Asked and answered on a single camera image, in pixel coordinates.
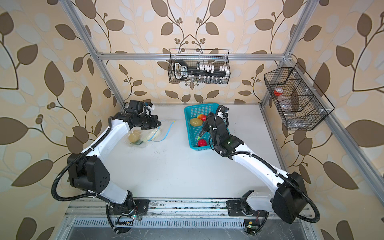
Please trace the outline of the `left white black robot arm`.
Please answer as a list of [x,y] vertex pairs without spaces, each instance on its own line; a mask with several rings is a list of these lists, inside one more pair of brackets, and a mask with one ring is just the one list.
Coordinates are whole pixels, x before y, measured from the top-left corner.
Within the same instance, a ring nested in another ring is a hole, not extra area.
[[[113,148],[133,128],[152,130],[161,126],[158,116],[153,114],[154,110],[155,106],[151,102],[131,100],[121,112],[109,117],[108,127],[90,147],[68,157],[67,166],[53,182],[52,197],[60,202],[98,198],[127,211],[134,209],[133,194],[112,181],[105,163]],[[65,173],[69,174],[70,185],[84,191],[84,194],[74,197],[61,197],[58,194],[57,187]]]

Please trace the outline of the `aluminium front rail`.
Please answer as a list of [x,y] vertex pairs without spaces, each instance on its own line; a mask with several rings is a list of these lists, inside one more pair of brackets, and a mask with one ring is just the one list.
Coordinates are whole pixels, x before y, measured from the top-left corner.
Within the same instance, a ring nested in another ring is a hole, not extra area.
[[[134,199],[136,214],[154,213],[160,215],[227,215],[244,216],[239,199]],[[78,215],[104,215],[105,202],[99,199],[80,199],[70,203],[67,213]]]

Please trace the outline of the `red yellow mango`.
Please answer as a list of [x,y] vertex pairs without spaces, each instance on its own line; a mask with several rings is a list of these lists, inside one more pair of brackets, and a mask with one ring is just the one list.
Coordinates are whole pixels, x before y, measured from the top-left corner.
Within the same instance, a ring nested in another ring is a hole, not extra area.
[[203,114],[198,115],[197,118],[202,120],[203,122],[205,122],[207,120],[207,116],[203,115]]

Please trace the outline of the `red tomato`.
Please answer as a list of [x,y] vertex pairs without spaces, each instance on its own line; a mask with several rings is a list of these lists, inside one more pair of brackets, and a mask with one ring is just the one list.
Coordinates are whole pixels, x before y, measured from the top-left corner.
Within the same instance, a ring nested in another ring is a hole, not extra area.
[[206,140],[204,140],[204,139],[200,139],[200,140],[198,140],[198,147],[200,148],[200,147],[205,147],[205,146],[207,146],[207,141]]

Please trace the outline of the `yellow potato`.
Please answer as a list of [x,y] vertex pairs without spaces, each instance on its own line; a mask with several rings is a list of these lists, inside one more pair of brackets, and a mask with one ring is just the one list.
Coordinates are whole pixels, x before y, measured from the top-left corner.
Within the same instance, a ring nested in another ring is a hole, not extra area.
[[199,127],[203,124],[203,121],[199,118],[192,118],[190,119],[190,125],[192,127]]
[[135,144],[140,139],[141,139],[141,131],[140,130],[131,131],[131,133],[128,136],[128,141],[132,144]]

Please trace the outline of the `clear zip top bag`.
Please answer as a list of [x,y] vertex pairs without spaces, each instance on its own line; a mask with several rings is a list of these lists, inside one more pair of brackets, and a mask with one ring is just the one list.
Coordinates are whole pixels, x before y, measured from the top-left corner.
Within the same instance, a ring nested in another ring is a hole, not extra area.
[[134,148],[146,148],[152,143],[163,142],[170,134],[172,126],[176,121],[161,121],[162,125],[151,130],[134,128],[124,138],[124,143]]

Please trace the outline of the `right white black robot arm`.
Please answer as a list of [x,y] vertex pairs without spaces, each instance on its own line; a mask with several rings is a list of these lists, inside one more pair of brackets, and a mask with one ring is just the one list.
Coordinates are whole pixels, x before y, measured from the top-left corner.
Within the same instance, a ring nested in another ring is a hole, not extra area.
[[281,170],[254,153],[241,139],[231,135],[228,108],[220,105],[215,113],[209,113],[203,131],[210,133],[213,150],[247,168],[270,189],[273,197],[266,210],[274,212],[286,223],[300,219],[308,223],[320,221],[320,211],[310,199],[303,177]]

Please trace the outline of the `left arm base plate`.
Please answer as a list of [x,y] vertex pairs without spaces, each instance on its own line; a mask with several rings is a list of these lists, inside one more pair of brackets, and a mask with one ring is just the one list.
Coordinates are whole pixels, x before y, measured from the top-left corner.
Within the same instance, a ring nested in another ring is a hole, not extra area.
[[148,212],[149,204],[148,199],[127,199],[123,204],[111,203],[109,211],[115,216],[141,216]]

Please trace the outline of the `red capped bottle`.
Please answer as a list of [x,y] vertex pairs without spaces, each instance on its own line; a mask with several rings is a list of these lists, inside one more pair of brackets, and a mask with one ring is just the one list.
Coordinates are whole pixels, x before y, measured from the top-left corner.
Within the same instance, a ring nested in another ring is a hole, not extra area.
[[285,90],[283,88],[275,88],[274,96],[276,97],[278,102],[289,99],[289,96],[285,95]]

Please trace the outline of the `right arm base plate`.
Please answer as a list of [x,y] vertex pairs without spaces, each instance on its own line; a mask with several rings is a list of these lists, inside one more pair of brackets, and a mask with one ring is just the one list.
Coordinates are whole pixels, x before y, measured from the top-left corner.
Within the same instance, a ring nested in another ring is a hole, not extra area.
[[242,200],[228,200],[226,202],[226,207],[228,210],[228,215],[230,217],[265,217],[267,211],[262,210],[252,210],[251,207]]

